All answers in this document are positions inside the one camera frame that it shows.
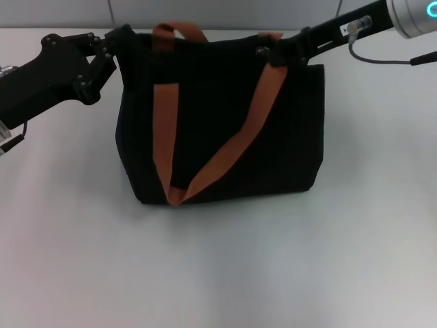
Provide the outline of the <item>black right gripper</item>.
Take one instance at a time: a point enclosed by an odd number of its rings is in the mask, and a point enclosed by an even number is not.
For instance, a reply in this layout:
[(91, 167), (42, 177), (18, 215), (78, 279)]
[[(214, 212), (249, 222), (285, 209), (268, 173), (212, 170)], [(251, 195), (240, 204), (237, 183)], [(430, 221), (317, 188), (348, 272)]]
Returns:
[(315, 57), (347, 44), (350, 38), (364, 38), (393, 27), (386, 1), (375, 1), (316, 27), (305, 27), (295, 36), (282, 38), (270, 49), (273, 67), (306, 66)]

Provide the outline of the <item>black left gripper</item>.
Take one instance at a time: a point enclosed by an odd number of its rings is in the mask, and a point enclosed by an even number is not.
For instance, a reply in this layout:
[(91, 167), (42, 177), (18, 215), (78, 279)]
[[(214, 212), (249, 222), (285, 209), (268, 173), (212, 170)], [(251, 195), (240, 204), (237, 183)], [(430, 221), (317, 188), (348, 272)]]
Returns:
[(116, 69), (112, 54), (103, 51), (117, 51), (118, 36), (113, 29), (103, 38), (94, 33), (43, 37), (35, 59), (1, 77), (1, 123), (14, 129), (66, 100), (96, 103)]

